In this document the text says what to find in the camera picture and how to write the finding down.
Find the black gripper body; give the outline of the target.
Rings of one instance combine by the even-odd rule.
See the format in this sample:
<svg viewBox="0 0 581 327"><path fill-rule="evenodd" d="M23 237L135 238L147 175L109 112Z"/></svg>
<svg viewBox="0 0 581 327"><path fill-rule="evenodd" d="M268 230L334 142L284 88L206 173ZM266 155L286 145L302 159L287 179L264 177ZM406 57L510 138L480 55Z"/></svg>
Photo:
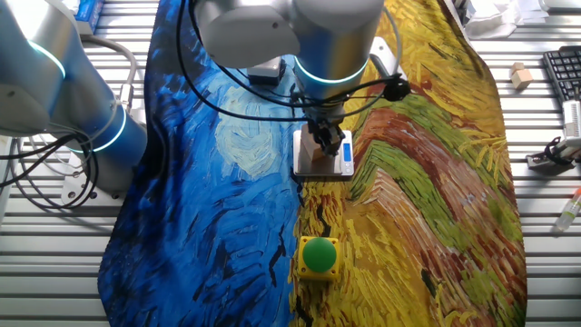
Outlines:
<svg viewBox="0 0 581 327"><path fill-rule="evenodd" d="M309 133L317 137L331 136L336 134L338 137L344 137L344 131L340 129L337 119L331 119L323 116L314 116L308 120Z"/></svg>

